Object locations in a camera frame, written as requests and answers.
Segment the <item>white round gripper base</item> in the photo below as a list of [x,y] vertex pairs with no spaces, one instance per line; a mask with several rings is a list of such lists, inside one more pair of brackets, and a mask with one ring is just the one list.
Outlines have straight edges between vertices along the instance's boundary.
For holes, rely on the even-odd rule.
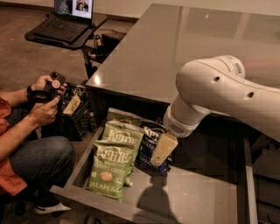
[[172,114],[171,107],[168,107],[164,114],[164,127],[171,133],[164,133],[157,141],[156,149],[152,153],[150,162],[160,166],[173,152],[178,145],[177,137],[188,137],[199,126],[196,124],[184,124]]

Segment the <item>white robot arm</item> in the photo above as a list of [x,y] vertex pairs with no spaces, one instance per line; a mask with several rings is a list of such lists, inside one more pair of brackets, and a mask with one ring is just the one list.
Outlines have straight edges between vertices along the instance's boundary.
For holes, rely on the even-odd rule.
[[280,89],[245,79],[234,56],[185,63],[177,73],[178,94],[164,114],[164,127],[175,137],[188,137],[210,113],[246,123],[280,141]]

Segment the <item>person's right hand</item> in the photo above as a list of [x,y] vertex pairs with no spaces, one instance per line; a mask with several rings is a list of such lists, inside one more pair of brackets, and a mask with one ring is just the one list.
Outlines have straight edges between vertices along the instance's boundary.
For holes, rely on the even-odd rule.
[[48,103],[36,103],[28,115],[30,124],[37,128],[53,123],[58,113],[59,101],[57,96]]

